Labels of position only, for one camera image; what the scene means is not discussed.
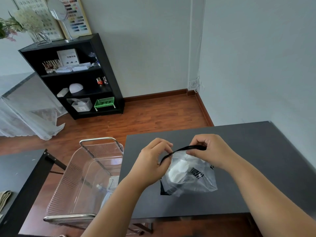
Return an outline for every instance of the black table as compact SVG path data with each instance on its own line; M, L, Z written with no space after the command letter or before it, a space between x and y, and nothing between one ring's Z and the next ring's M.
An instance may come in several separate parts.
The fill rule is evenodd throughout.
M202 133L220 135L236 153L258 168L280 191L316 219L316 174L270 122L128 135L119 181L129 173L141 149L156 137L170 141L173 143L172 149L177 150L189 145L194 135ZM183 194L180 197L160 195L160 182L154 183L140 196L131 223L179 220L180 216L199 219L209 215L249 213L232 177L218 168L215 168L215 177L217 191Z
M0 191L13 191L1 211L1 237L25 236L18 233L53 164L66 169L45 149L0 156Z

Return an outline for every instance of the flower vase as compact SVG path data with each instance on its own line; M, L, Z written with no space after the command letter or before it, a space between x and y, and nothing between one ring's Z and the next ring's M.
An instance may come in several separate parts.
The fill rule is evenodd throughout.
M30 37L32 38L32 40L37 46L52 43L52 40L42 31L39 31L39 32L28 31L28 34L30 35Z

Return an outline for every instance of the white flowers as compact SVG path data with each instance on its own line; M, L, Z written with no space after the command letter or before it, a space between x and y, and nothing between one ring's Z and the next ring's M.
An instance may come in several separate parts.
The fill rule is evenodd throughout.
M40 16L32 9L20 9L14 13L14 18L26 31L40 32L44 28Z

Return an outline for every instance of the beige cloth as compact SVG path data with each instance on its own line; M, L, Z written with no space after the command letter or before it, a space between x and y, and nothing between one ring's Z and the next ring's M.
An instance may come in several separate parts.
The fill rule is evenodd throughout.
M1 213L3 207L5 206L5 203L7 202L7 200L9 199L11 194L12 194L12 191L0 192L0 213Z

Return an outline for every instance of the nail polish color chart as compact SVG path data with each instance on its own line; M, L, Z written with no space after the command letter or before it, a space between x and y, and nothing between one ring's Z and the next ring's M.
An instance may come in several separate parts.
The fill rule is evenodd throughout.
M64 4L67 12L68 19L65 21L65 25L71 35L71 37L91 35L91 30L81 5L80 0L61 0Z
M14 0L19 9L30 8L37 13L44 22L44 32L52 40L64 39L58 22L49 13L45 0Z

